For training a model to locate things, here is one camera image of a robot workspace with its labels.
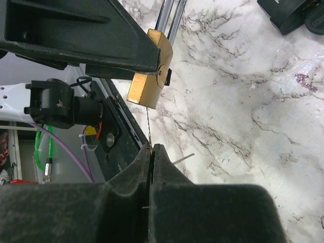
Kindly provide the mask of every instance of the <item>thin wire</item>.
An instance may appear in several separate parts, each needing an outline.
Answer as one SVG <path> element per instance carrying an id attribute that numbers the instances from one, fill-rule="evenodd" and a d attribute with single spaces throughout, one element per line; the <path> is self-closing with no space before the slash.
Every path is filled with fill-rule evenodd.
<path id="1" fill-rule="evenodd" d="M 35 123 L 29 123 L 31 126 L 33 126 L 34 128 L 37 128 L 39 130 L 41 130 L 43 133 L 47 134 L 48 136 L 50 136 L 51 138 L 53 138 L 55 140 L 55 142 L 57 142 L 70 156 L 71 158 L 75 161 L 75 163 L 79 166 L 79 168 L 82 170 L 82 172 L 84 173 L 84 175 L 87 177 L 87 179 L 94 183 L 93 178 L 91 177 L 89 171 L 87 170 L 87 168 L 83 165 L 83 163 L 80 161 L 80 159 L 78 159 L 78 157 L 69 149 L 68 146 L 66 146 L 66 144 L 59 139 L 57 136 L 55 136 L 53 133 L 50 133 L 49 131 L 47 131 L 46 129 L 42 128 L 41 126 L 35 124 Z"/>
<path id="2" fill-rule="evenodd" d="M 192 153 L 192 154 L 190 154 L 190 155 L 188 155 L 188 156 L 185 156 L 185 157 L 183 157 L 183 158 L 181 158 L 181 159 L 179 159 L 179 160 L 173 162 L 172 164 L 177 165 L 178 163 L 184 161 L 185 159 L 190 158 L 191 156 L 194 156 L 194 153 Z"/>
<path id="3" fill-rule="evenodd" d="M 100 138 L 101 131 L 102 131 L 102 122 L 99 122 L 99 131 L 98 131 L 98 133 L 96 135 L 97 140 L 99 140 L 99 138 Z"/>
<path id="4" fill-rule="evenodd" d="M 148 117 L 148 108 L 146 108 L 146 120 L 147 120 L 147 129 L 148 129 L 148 142 L 150 144 L 150 150 L 151 150 L 151 153 L 152 153 L 153 148 L 152 148 L 150 119 Z"/>
<path id="5" fill-rule="evenodd" d="M 92 81 L 92 78 L 89 76 L 84 76 L 84 77 L 79 77 L 76 79 L 76 83 L 71 84 L 70 87 L 76 87 L 76 86 L 80 86 L 81 89 L 83 89 L 83 91 L 88 94 L 89 91 L 83 86 L 83 84 L 89 83 Z"/>
<path id="6" fill-rule="evenodd" d="M 83 130 L 82 130 L 82 135 L 85 135 L 85 132 L 86 132 L 86 129 L 87 129 L 88 126 L 84 126 L 83 127 Z M 83 155 L 85 157 L 85 160 L 87 162 L 87 166 L 88 166 L 88 172 L 90 173 L 92 179 L 93 179 L 93 175 L 92 175 L 92 172 L 91 172 L 91 169 L 90 169 L 90 163 L 89 163 L 89 158 L 88 158 L 88 153 L 87 153 L 87 150 L 86 150 L 86 139 L 85 139 L 85 136 L 81 136 L 81 142 L 82 142 L 82 151 L 83 151 Z"/>

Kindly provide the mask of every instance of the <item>cable connector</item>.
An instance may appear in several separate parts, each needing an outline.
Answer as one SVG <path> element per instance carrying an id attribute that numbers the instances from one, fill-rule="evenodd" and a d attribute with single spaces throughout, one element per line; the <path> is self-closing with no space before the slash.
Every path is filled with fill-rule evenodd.
<path id="1" fill-rule="evenodd" d="M 53 159 L 47 158 L 45 164 L 45 176 L 50 176 L 52 174 Z"/>

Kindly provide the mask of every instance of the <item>metal pin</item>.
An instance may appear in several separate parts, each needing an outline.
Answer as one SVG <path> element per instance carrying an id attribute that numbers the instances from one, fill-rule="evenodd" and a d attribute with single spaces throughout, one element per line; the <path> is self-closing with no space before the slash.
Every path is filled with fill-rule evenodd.
<path id="1" fill-rule="evenodd" d="M 174 0 L 164 0 L 158 15 L 155 29 L 164 33 L 167 28 L 168 19 L 171 13 Z"/>
<path id="2" fill-rule="evenodd" d="M 176 35 L 178 32 L 178 28 L 180 25 L 180 21 L 184 12 L 184 8 L 186 6 L 187 0 L 179 0 L 176 12 L 174 14 L 174 18 L 172 20 L 171 28 L 168 34 L 168 40 L 171 45 L 173 45 L 174 40 L 176 39 Z"/>
<path id="3" fill-rule="evenodd" d="M 45 164 L 45 176 L 50 176 L 52 174 L 53 159 L 47 158 Z"/>
<path id="4" fill-rule="evenodd" d="M 148 130 L 148 142 L 150 144 L 150 151 L 152 153 L 153 147 L 152 147 L 152 138 L 151 138 L 151 126 L 150 126 L 150 119 L 148 117 L 148 108 L 146 108 L 146 119 L 147 119 L 147 130 Z"/>
<path id="5" fill-rule="evenodd" d="M 185 156 L 185 157 L 183 157 L 183 158 L 181 158 L 181 159 L 179 159 L 179 160 L 173 162 L 173 164 L 174 164 L 174 165 L 177 165 L 178 163 L 184 161 L 185 159 L 190 158 L 191 156 L 194 156 L 194 153 L 192 153 L 192 154 L 190 154 L 190 155 L 188 155 L 188 156 Z"/>

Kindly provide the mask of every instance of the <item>white marble countertop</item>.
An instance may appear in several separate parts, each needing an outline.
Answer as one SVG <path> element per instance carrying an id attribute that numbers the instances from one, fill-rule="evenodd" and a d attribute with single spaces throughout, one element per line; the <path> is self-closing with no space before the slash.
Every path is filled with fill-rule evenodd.
<path id="1" fill-rule="evenodd" d="M 146 31 L 161 1 L 121 1 Z M 324 37 L 288 36 L 256 1 L 188 0 L 152 142 L 194 183 L 253 183 L 288 242 L 324 241 Z M 115 82 L 126 98 L 130 82 Z M 128 103 L 147 133 L 145 108 Z"/>

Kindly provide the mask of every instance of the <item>yellow label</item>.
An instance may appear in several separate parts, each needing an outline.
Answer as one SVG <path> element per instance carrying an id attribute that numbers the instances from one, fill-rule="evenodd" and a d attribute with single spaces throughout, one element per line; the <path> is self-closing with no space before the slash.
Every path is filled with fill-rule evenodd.
<path id="1" fill-rule="evenodd" d="M 92 135 L 96 135 L 96 134 L 97 134 L 97 131 L 96 131 L 96 129 L 94 127 L 88 126 L 86 128 L 86 131 L 85 131 L 86 136 L 92 136 Z"/>

